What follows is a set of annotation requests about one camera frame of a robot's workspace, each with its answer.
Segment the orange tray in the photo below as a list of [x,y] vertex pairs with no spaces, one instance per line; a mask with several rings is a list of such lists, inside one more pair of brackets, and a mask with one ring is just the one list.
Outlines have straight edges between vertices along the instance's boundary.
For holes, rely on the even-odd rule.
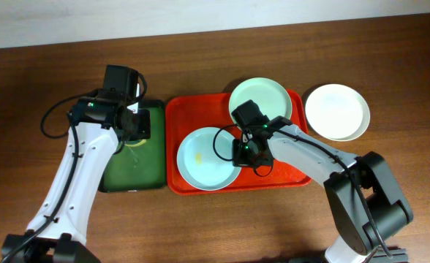
[[[308,133],[303,103],[300,96],[287,90],[293,104],[291,121],[303,132]],[[305,186],[311,178],[288,164],[274,161],[274,169],[266,177],[259,177],[251,168],[243,168],[239,176],[229,186],[217,191],[202,191],[189,185],[181,176],[176,163],[179,145],[184,138],[196,129],[218,127],[232,124],[228,111],[231,94],[207,94],[182,96],[172,99],[166,106],[166,165],[167,184],[177,194],[214,194],[233,191],[246,191],[266,188]],[[241,131],[237,127],[227,129],[234,137],[239,138]],[[269,168],[260,167],[260,174],[267,173]]]

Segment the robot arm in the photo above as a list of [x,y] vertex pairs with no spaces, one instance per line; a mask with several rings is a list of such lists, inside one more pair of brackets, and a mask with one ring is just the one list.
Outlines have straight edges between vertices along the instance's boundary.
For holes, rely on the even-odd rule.
[[[139,77],[144,90],[136,98]],[[2,262],[99,262],[85,248],[88,217],[111,156],[126,140],[150,136],[150,113],[137,104],[145,92],[137,71],[109,65],[103,89],[79,98],[68,115],[69,139],[53,185],[25,235],[7,235]]]
[[[325,188],[340,237],[325,254],[330,263],[362,262],[385,239],[413,219],[413,213],[385,160],[332,148],[283,117],[269,120],[251,100],[232,113],[242,138],[233,140],[233,165],[290,164]],[[367,199],[360,187],[373,188]]]

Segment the green tray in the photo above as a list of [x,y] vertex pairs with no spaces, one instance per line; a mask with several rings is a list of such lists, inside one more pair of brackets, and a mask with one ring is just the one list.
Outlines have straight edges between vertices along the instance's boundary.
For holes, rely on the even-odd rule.
[[160,188],[166,184],[164,104],[159,100],[143,101],[140,107],[150,111],[150,139],[127,142],[120,154],[111,157],[99,186],[102,192]]

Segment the black cable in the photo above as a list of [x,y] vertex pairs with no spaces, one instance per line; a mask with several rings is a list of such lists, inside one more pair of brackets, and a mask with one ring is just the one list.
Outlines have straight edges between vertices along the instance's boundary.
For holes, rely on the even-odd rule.
[[329,157],[331,157],[334,161],[336,161],[344,169],[345,173],[348,175],[348,177],[349,177],[349,179],[353,185],[353,188],[355,188],[355,190],[357,191],[358,196],[360,197],[361,204],[363,205],[363,208],[366,212],[369,223],[371,224],[371,228],[373,229],[374,234],[376,235],[376,238],[377,238],[379,244],[381,245],[382,249],[384,250],[385,254],[388,256],[388,258],[392,259],[392,257],[393,257],[392,253],[389,251],[389,248],[385,244],[384,240],[381,237],[381,234],[379,233],[379,230],[377,229],[376,223],[374,222],[371,211],[368,207],[368,203],[366,202],[366,198],[360,189],[359,183],[356,181],[355,176],[352,174],[350,169],[348,169],[348,167],[343,163],[342,160],[340,160],[340,158],[338,156],[334,155],[333,153],[331,153],[330,151],[325,149],[323,146],[321,146],[315,142],[312,142],[310,140],[299,137],[298,135],[289,134],[289,133],[282,131],[280,129],[275,129],[275,128],[268,127],[268,126],[267,127],[265,127],[265,126],[249,126],[249,128],[270,129],[271,131],[281,133],[281,134],[288,136],[290,138],[293,138],[295,140],[305,142],[309,145],[312,145],[312,146],[318,148],[319,150],[321,150],[322,152],[327,154]]
[[[274,169],[274,165],[272,164],[272,166],[271,166],[271,170],[270,170],[270,171],[268,171],[268,174],[267,174],[267,175],[270,175],[273,169]],[[257,173],[257,168],[252,168],[252,170],[254,171],[254,174],[256,174],[256,175],[257,175],[257,176],[259,176],[259,177],[265,177],[265,176],[267,176],[267,175],[259,175],[259,173]]]
[[373,259],[373,257],[374,257],[374,255],[376,255],[376,253],[378,252],[378,251],[381,251],[380,249],[379,249],[379,247],[377,248],[377,249],[374,249],[374,251],[372,251],[366,258],[365,258],[365,260],[363,261],[363,262],[361,262],[361,263],[369,263],[372,259]]
[[72,117],[67,114],[67,118],[69,119],[69,124],[70,124],[70,128],[72,130],[72,134],[74,137],[74,153],[72,154],[73,156],[73,161],[72,161],[72,166],[70,167],[70,171],[69,171],[69,176],[67,177],[67,181],[64,185],[64,189],[62,190],[61,196],[59,197],[59,200],[56,204],[56,206],[54,207],[53,212],[51,213],[50,216],[48,216],[46,218],[46,222],[40,226],[31,236],[29,236],[28,238],[26,238],[20,245],[16,246],[15,248],[13,248],[2,260],[1,263],[6,263],[8,262],[17,252],[19,252],[20,250],[24,249],[31,241],[33,241],[33,239],[35,237],[37,237],[43,230],[45,230],[49,224],[54,221],[54,218],[56,217],[58,211],[61,209],[62,203],[64,202],[66,195],[67,195],[67,191],[69,190],[70,187],[70,183],[72,182],[72,179],[74,177],[74,173],[75,173],[75,168],[77,167],[77,162],[78,162],[78,135],[77,135],[77,130],[75,129],[75,126],[72,124]]
[[85,94],[78,94],[78,95],[74,95],[74,96],[71,96],[71,97],[69,97],[69,98],[66,98],[66,99],[63,99],[63,100],[61,100],[60,102],[58,102],[58,103],[56,103],[56,104],[54,104],[44,115],[43,115],[43,117],[41,118],[41,123],[39,124],[39,128],[41,129],[41,132],[46,136],[46,137],[48,137],[48,138],[51,138],[51,139],[58,139],[58,138],[62,138],[62,137],[66,137],[67,136],[67,134],[68,134],[68,130],[66,131],[66,132],[64,132],[63,134],[60,134],[60,135],[51,135],[51,134],[48,134],[46,131],[45,131],[45,122],[46,122],[46,118],[50,115],[50,113],[54,110],[54,109],[56,109],[59,105],[61,105],[61,104],[63,104],[63,103],[65,103],[65,102],[68,102],[68,101],[70,101],[70,100],[73,100],[73,99],[76,99],[76,98],[80,98],[80,97],[82,97],[82,96],[96,96],[97,95],[97,93],[98,93],[98,90],[96,89],[96,90],[93,90],[93,91],[90,91],[90,92],[88,92],[88,93],[85,93]]
[[124,149],[124,146],[126,145],[126,141],[121,141],[121,147],[117,150],[117,151],[115,151],[114,153],[113,153],[113,155],[116,155],[116,154],[119,154],[120,152],[122,152],[122,150]]
[[215,148],[215,142],[216,142],[216,137],[218,136],[218,134],[220,133],[220,132],[222,132],[222,131],[224,131],[225,129],[227,129],[227,128],[230,128],[230,127],[234,127],[234,126],[237,126],[237,124],[231,124],[231,125],[226,125],[225,127],[223,127],[223,128],[221,128],[220,130],[218,130],[217,132],[216,132],[216,134],[215,134],[215,137],[214,137],[214,143],[213,143],[213,148],[214,148],[214,152],[215,152],[215,154],[218,156],[218,158],[220,158],[221,160],[223,160],[223,161],[232,161],[233,159],[234,159],[234,157],[233,158],[231,158],[231,159],[226,159],[226,158],[224,158],[224,157],[221,157],[219,154],[218,154],[218,152],[216,151],[216,148]]

